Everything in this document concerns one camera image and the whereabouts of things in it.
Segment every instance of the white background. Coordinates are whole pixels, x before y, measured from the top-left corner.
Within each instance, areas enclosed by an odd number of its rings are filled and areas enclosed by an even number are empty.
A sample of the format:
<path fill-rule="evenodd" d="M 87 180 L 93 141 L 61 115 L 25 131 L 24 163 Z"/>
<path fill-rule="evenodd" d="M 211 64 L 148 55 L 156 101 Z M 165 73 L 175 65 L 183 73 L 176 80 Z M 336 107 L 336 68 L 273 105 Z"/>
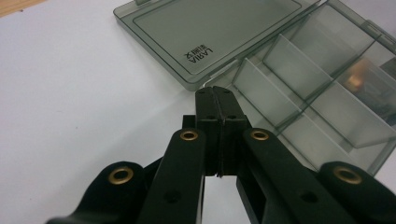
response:
<path fill-rule="evenodd" d="M 128 0 L 49 0 L 0 18 L 0 223 L 69 215 L 116 161 L 160 158 L 185 91 L 117 23 Z M 396 1 L 345 0 L 396 36 Z M 389 158 L 377 178 L 396 191 Z M 248 223 L 234 178 L 206 180 L 204 223 Z"/>

